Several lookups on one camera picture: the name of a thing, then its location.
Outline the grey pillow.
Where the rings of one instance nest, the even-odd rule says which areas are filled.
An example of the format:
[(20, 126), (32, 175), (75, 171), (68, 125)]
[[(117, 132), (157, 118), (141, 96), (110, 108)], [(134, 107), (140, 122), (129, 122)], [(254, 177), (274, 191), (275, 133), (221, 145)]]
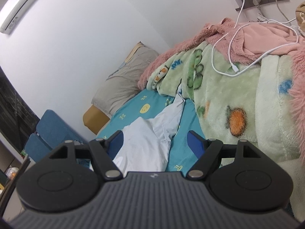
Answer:
[(92, 105), (112, 117), (141, 90), (137, 83), (144, 70), (158, 57), (157, 51), (137, 43), (124, 62), (102, 83), (92, 98)]

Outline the yellow headboard cushion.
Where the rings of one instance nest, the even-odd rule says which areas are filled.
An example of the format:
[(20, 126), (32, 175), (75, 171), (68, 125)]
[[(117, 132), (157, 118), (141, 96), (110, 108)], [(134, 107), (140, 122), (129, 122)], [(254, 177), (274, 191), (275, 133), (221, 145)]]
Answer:
[(85, 127), (95, 135), (97, 135), (109, 121), (110, 118), (94, 105), (91, 105), (83, 115), (83, 123)]

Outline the teal smiley bed sheet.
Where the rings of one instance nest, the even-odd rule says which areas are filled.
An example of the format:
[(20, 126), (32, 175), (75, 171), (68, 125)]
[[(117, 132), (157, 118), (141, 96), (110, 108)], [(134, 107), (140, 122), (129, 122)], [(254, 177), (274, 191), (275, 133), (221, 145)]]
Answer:
[[(144, 90), (125, 103), (112, 116), (105, 128), (99, 131), (97, 137), (108, 139), (116, 131), (122, 131), (125, 126), (130, 125), (138, 117), (143, 119), (154, 118), (173, 101), (173, 97), (161, 96), (157, 92)], [(194, 104), (191, 100), (186, 99), (178, 131), (172, 138), (169, 161), (165, 171), (178, 171), (186, 174), (198, 160), (187, 143), (187, 134), (190, 130), (204, 136)]]

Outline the dark barred window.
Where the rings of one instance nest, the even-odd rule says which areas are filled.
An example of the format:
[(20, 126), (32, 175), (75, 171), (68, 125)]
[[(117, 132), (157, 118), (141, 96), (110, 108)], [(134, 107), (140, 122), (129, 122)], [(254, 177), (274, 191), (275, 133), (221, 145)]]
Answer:
[(1, 134), (21, 154), (40, 119), (21, 98), (2, 70), (0, 88)]

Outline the white air conditioner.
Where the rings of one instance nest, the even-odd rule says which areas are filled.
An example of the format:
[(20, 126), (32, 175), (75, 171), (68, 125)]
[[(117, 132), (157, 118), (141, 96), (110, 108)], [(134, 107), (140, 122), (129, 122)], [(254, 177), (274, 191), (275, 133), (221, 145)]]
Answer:
[(9, 35), (36, 0), (8, 0), (1, 9), (1, 33)]

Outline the green cartoon fleece blanket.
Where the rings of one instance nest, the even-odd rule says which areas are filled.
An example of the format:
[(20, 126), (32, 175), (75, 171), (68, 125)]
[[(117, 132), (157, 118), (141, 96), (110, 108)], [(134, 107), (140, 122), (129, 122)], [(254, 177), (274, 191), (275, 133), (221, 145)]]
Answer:
[(153, 64), (145, 71), (144, 85), (168, 96), (181, 87), (207, 138), (231, 144), (247, 139), (279, 164), (293, 180), (290, 203), (302, 221), (304, 165), (292, 115), (292, 63), (289, 55), (269, 55), (251, 68), (238, 64), (242, 74), (235, 77), (225, 57), (202, 42)]

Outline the blue folding chair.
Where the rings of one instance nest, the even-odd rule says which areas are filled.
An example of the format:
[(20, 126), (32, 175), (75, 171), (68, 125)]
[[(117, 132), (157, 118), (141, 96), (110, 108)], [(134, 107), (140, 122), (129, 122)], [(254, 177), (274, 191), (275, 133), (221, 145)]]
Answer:
[(54, 111), (46, 110), (37, 123), (34, 133), (28, 138), (24, 150), (37, 163), (65, 141), (73, 141), (78, 144), (87, 143)]

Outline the white t-shirt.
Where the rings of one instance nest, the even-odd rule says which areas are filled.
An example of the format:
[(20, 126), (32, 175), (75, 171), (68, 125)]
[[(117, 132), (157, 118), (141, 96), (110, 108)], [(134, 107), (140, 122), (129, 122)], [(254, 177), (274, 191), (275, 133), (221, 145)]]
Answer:
[(129, 172), (164, 172), (172, 138), (178, 131), (185, 99), (181, 85), (174, 101), (154, 118), (138, 117), (123, 128), (124, 142), (113, 162), (126, 176)]

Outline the pink fluffy blanket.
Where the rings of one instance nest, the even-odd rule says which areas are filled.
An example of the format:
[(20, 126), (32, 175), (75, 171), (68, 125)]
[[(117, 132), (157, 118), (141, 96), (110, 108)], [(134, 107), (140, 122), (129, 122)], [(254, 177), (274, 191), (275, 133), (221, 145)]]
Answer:
[[(172, 55), (189, 51), (202, 42), (211, 44), (212, 49), (220, 52), (230, 63), (235, 77), (242, 74), (238, 64), (248, 68), (258, 64), (269, 55), (289, 55), (292, 63), (292, 115), (297, 123), (297, 136), (300, 140), (300, 155), (304, 154), (304, 38), (296, 36), (293, 31), (276, 23), (241, 23), (236, 25), (229, 18), (218, 24), (206, 24), (193, 38), (157, 57), (153, 64), (168, 60)], [(138, 82), (140, 89), (144, 85), (145, 71)]]

